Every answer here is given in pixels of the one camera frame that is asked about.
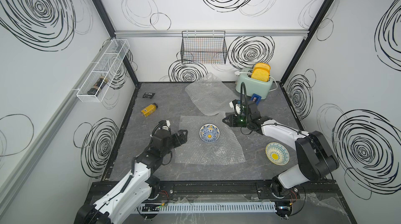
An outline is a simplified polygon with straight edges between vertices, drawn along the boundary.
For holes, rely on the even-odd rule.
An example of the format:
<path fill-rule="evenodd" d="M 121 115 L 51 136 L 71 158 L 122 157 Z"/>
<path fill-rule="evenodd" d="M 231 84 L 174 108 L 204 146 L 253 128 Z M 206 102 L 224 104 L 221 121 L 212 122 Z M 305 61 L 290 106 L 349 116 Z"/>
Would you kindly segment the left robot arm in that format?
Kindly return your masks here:
<path fill-rule="evenodd" d="M 160 180 L 154 172 L 164 157 L 188 141 L 188 131 L 171 133 L 168 126 L 159 126 L 151 134 L 149 145 L 133 158 L 131 170 L 109 192 L 94 204 L 84 204 L 77 212 L 75 224 L 121 224 L 140 204 L 155 199 Z"/>

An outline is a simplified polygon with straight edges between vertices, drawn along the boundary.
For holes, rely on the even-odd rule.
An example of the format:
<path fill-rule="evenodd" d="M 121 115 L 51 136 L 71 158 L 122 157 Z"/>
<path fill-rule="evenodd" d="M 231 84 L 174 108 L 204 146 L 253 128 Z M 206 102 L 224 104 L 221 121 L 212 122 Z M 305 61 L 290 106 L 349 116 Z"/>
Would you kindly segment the blue patterned ceramic bowl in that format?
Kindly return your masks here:
<path fill-rule="evenodd" d="M 199 130 L 199 137 L 206 143 L 216 142 L 220 137 L 220 129 L 214 124 L 205 124 Z"/>

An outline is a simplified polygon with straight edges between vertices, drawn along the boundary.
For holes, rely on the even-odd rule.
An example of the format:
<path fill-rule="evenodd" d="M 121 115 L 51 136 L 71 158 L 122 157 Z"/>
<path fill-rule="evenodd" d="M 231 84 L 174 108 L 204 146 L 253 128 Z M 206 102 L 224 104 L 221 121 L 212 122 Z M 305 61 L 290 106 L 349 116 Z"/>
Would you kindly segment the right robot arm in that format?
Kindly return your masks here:
<path fill-rule="evenodd" d="M 309 181 L 317 182 L 339 168 L 339 161 L 321 132 L 297 130 L 271 117 L 261 116 L 258 106 L 252 101 L 235 99 L 229 106 L 234 113 L 222 120 L 226 125 L 246 127 L 296 151 L 298 163 L 272 179 L 270 188 L 276 198 L 282 199 L 292 188 Z"/>

